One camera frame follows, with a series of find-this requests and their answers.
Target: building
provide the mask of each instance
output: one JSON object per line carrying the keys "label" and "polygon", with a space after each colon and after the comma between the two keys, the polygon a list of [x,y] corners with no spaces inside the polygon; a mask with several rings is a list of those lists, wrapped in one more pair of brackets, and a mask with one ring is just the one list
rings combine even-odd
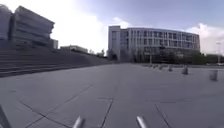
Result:
{"label": "building", "polygon": [[12,12],[5,5],[0,5],[0,40],[8,40],[9,23]]}
{"label": "building", "polygon": [[19,6],[12,17],[9,38],[14,43],[53,47],[53,27],[54,22]]}
{"label": "building", "polygon": [[69,50],[69,51],[82,52],[82,53],[88,53],[88,49],[77,46],[77,45],[62,46],[61,49],[62,50]]}
{"label": "building", "polygon": [[58,40],[52,39],[53,40],[53,48],[58,49]]}
{"label": "building", "polygon": [[179,56],[200,51],[199,35],[155,28],[109,26],[108,55],[120,61],[131,61],[138,54],[149,56],[166,49]]}

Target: cloud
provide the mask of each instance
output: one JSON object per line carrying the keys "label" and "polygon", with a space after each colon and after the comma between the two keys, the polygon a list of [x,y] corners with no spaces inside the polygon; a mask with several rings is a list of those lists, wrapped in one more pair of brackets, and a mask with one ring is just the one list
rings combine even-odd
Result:
{"label": "cloud", "polygon": [[187,32],[200,35],[200,46],[202,53],[224,54],[224,28],[214,27],[199,23],[197,26],[188,28]]}
{"label": "cloud", "polygon": [[114,23],[116,25],[120,25],[121,28],[127,28],[127,27],[130,27],[130,25],[131,25],[130,23],[128,23],[128,22],[126,22],[126,21],[124,21],[124,20],[122,20],[118,17],[114,17],[113,20],[114,20]]}
{"label": "cloud", "polygon": [[0,0],[0,3],[13,11],[22,5],[54,21],[51,37],[59,40],[59,46],[79,45],[100,52],[108,47],[109,25],[120,25],[122,28],[130,26],[119,17],[102,22],[95,14],[81,11],[74,0]]}

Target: staircase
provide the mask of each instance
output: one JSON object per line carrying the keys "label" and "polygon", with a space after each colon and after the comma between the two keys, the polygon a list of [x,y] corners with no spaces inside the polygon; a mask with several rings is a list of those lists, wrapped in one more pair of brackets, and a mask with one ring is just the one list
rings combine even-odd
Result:
{"label": "staircase", "polygon": [[31,46],[0,48],[0,77],[108,63],[96,56],[62,50]]}

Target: paved plaza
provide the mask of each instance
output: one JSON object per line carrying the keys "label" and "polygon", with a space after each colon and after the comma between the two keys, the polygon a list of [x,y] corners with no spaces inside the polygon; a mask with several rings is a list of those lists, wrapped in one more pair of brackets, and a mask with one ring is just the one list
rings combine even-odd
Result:
{"label": "paved plaza", "polygon": [[224,70],[168,72],[114,64],[0,78],[0,104],[12,128],[223,128]]}

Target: lamp post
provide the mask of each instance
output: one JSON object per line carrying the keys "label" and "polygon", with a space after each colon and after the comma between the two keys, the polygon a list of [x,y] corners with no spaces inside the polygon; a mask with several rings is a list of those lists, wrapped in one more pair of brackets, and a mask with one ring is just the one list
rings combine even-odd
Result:
{"label": "lamp post", "polygon": [[221,44],[221,43],[218,42],[218,43],[216,43],[216,44],[217,44],[217,46],[218,46],[218,63],[217,63],[217,64],[219,65],[219,64],[220,64],[220,57],[221,57],[221,56],[220,56],[220,44]]}

